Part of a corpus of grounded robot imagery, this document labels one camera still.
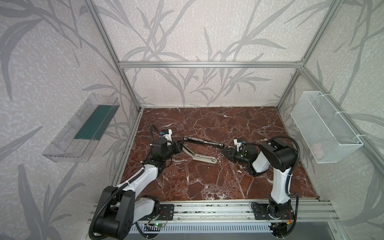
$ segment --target red wire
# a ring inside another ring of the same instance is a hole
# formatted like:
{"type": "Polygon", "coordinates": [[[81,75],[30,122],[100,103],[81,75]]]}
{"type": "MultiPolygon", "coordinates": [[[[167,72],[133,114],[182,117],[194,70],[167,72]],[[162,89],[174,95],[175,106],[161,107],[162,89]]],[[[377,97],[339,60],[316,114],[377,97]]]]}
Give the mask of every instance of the red wire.
{"type": "MultiPolygon", "coordinates": [[[[288,211],[286,211],[286,212],[288,212],[288,211]]],[[[292,213],[290,213],[290,212],[288,212],[289,214],[291,214],[291,218],[290,218],[290,221],[292,221],[292,213]]]]}
{"type": "Polygon", "coordinates": [[[166,221],[166,223],[164,224],[164,226],[165,226],[165,225],[167,225],[167,222],[168,222],[168,214],[166,214],[165,212],[161,211],[161,212],[159,213],[159,215],[160,215],[161,213],[164,213],[164,214],[167,216],[167,221],[166,221]]]}

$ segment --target metal vent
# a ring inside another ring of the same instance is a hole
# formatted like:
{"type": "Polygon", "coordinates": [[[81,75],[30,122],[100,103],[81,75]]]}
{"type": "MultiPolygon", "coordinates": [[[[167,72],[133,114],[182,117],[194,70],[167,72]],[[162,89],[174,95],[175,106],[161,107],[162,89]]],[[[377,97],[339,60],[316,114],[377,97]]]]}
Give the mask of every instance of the metal vent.
{"type": "MultiPolygon", "coordinates": [[[[161,233],[266,233],[269,230],[270,223],[168,223],[164,228],[160,228],[161,233]]],[[[141,230],[147,232],[145,223],[139,223],[141,230]]],[[[136,226],[133,225],[129,233],[139,233],[136,226]]]]}

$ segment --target leaf pattern wallpaper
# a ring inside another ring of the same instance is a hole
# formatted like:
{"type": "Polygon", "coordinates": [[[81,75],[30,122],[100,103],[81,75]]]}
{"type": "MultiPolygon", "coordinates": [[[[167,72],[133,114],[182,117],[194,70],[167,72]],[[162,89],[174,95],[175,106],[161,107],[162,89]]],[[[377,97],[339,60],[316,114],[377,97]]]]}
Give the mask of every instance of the leaf pattern wallpaper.
{"type": "Polygon", "coordinates": [[[0,238],[79,239],[138,112],[82,1],[2,0],[0,16],[0,238]],[[90,160],[42,156],[90,93],[120,103],[90,160]]]}
{"type": "MultiPolygon", "coordinates": [[[[331,1],[95,3],[120,61],[298,61],[331,1]]],[[[125,69],[136,98],[148,107],[275,106],[293,72],[125,69]]]]}
{"type": "MultiPolygon", "coordinates": [[[[382,0],[345,1],[306,65],[382,153],[383,5],[382,0]]],[[[350,239],[382,239],[383,174],[361,150],[338,163],[316,163],[290,116],[302,92],[312,90],[300,77],[280,111],[288,132],[301,139],[301,161],[318,194],[331,200],[350,239]]]]}

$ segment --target red marble tabletop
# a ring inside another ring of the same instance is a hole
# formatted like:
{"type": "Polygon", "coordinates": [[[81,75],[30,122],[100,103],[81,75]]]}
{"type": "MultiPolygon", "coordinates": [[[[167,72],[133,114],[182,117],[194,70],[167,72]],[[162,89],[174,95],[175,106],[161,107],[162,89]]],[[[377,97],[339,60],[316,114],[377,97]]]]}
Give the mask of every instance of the red marble tabletop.
{"type": "MultiPolygon", "coordinates": [[[[243,108],[158,108],[145,109],[125,167],[122,182],[141,167],[149,151],[149,125],[159,131],[172,129],[172,140],[182,140],[185,135],[233,146],[233,139],[262,143],[277,135],[287,135],[274,107],[243,108]]],[[[186,142],[198,154],[215,156],[216,164],[208,164],[186,153],[174,155],[167,161],[163,173],[140,194],[158,197],[161,201],[206,199],[266,199],[272,190],[272,167],[263,175],[250,176],[245,167],[230,162],[220,150],[206,145],[186,142]]],[[[317,197],[301,163],[291,181],[291,192],[300,197],[317,197]]]]}

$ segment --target white wire basket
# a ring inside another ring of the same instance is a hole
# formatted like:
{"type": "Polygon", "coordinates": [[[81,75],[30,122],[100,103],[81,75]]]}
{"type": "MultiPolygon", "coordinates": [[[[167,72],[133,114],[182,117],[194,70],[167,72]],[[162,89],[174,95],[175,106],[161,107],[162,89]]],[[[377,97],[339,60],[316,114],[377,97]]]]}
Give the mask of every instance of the white wire basket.
{"type": "Polygon", "coordinates": [[[363,145],[320,91],[305,91],[291,112],[317,163],[338,162],[363,145]]]}

